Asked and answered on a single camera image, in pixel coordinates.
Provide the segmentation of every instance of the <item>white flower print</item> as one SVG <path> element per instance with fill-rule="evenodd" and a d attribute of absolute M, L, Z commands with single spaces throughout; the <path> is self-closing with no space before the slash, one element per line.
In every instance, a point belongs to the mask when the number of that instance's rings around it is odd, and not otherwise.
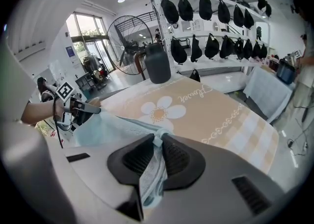
<path fill-rule="evenodd" d="M 186 108 L 181 104 L 170 106 L 172 98 L 170 96 L 161 97 L 157 106 L 152 102 L 142 105 L 141 111 L 146 114 L 138 120 L 148 124 L 156 124 L 170 131 L 173 131 L 173 124 L 169 119 L 178 119 L 185 115 Z"/>

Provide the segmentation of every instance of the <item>cable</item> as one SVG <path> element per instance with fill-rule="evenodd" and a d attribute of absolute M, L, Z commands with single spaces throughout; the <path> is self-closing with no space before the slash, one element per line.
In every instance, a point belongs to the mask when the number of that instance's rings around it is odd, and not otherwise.
<path fill-rule="evenodd" d="M 58 134 L 59 143 L 61 145 L 61 148 L 63 148 L 63 145 L 62 145 L 62 142 L 61 142 L 61 138 L 60 138 L 60 134 L 59 134 L 59 128 L 58 128 L 57 120 L 55 118 L 55 102 L 57 101 L 57 99 L 58 99 L 58 96 L 55 96 L 54 99 L 53 99 L 52 117 L 53 117 L 53 120 L 54 120 L 55 129 L 56 129 L 57 134 Z"/>
<path fill-rule="evenodd" d="M 301 133 L 298 137 L 296 137 L 294 140 L 293 140 L 293 139 L 288 139 L 288 140 L 287 140 L 287 146 L 288 146 L 288 148 L 289 148 L 290 150 L 292 150 L 292 152 L 293 152 L 293 149 L 292 149 L 291 147 L 292 147 L 293 143 L 296 142 L 296 140 L 297 140 L 298 138 L 300 138 L 300 136 L 301 136 L 302 134 L 304 134 L 304 137 L 305 137 L 304 145 L 308 143 L 308 138 L 307 138 L 307 135 L 305 134 L 305 132 L 309 129 L 309 127 L 310 127 L 311 124 L 312 124 L 312 123 L 310 123 L 309 126 L 308 126 L 306 129 L 303 130 L 303 128 L 302 128 L 301 124 L 298 122 L 298 120 L 297 120 L 297 119 L 295 119 L 295 120 L 296 120 L 296 122 L 298 123 L 298 125 L 300 126 L 300 128 L 301 128 L 301 130 L 302 130 L 302 133 Z M 306 153 L 305 153 L 305 154 L 302 154 L 302 153 L 293 154 L 293 156 L 298 156 L 298 155 L 300 155 L 300 156 L 305 156 Z"/>
<path fill-rule="evenodd" d="M 287 140 L 288 148 L 289 148 L 290 150 L 292 150 L 292 152 L 293 152 L 293 149 L 291 148 L 291 146 L 293 145 L 293 143 L 294 143 L 294 140 L 292 140 L 292 139 L 288 139 L 288 140 Z M 306 154 L 301 154 L 301 153 L 294 154 L 294 153 L 293 153 L 292 155 L 293 155 L 293 156 L 298 156 L 298 155 L 300 155 L 300 156 L 305 156 Z"/>
<path fill-rule="evenodd" d="M 313 103 L 313 97 L 312 97 L 312 99 L 311 99 L 309 105 L 312 104 L 312 103 Z M 309 108 L 313 108 L 313 107 L 314 107 L 314 105 L 313 105 L 313 106 L 307 106 L 307 107 L 303 107 L 303 106 L 294 106 L 293 98 L 292 98 L 292 105 L 293 105 L 294 108 L 303 108 L 303 109 L 309 109 Z"/>
<path fill-rule="evenodd" d="M 313 106 L 309 106 L 309 107 L 303 107 L 303 106 L 293 106 L 294 108 L 303 108 L 303 109 L 309 109 L 309 108 L 312 108 L 312 107 L 314 107 L 314 105 Z"/>

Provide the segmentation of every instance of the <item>table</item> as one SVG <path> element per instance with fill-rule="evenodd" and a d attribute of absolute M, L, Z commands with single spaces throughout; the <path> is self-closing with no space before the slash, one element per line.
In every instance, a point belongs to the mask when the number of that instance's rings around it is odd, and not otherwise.
<path fill-rule="evenodd" d="M 270 124 L 229 96 L 180 74 L 164 84 L 147 79 L 101 104 L 117 116 L 230 150 L 264 173 L 276 153 L 279 136 Z"/>
<path fill-rule="evenodd" d="M 275 120 L 287 106 L 295 85 L 286 85 L 275 74 L 255 67 L 249 75 L 244 94 L 257 104 L 268 117 Z"/>

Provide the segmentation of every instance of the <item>sign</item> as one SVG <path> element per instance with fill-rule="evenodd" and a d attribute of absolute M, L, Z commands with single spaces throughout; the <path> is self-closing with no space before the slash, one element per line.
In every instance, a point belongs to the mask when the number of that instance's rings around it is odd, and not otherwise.
<path fill-rule="evenodd" d="M 65 49 L 67 50 L 67 53 L 68 53 L 69 57 L 75 56 L 75 53 L 74 53 L 74 51 L 72 49 L 72 46 L 68 46 Z"/>
<path fill-rule="evenodd" d="M 68 83 L 64 82 L 56 91 L 57 95 L 62 99 L 62 101 L 65 103 L 71 96 L 72 92 L 74 91 L 74 88 Z"/>

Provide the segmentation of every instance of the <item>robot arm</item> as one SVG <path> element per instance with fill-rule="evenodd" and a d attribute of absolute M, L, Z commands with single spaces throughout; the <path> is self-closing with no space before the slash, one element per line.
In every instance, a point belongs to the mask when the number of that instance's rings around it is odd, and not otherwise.
<path fill-rule="evenodd" d="M 63 101 L 64 112 L 61 120 L 57 121 L 58 126 L 63 130 L 69 130 L 72 124 L 72 116 L 75 117 L 74 122 L 78 125 L 86 122 L 94 113 L 100 113 L 99 107 L 84 103 L 74 96 L 75 90 L 68 83 L 64 82 L 56 91 L 56 95 Z"/>

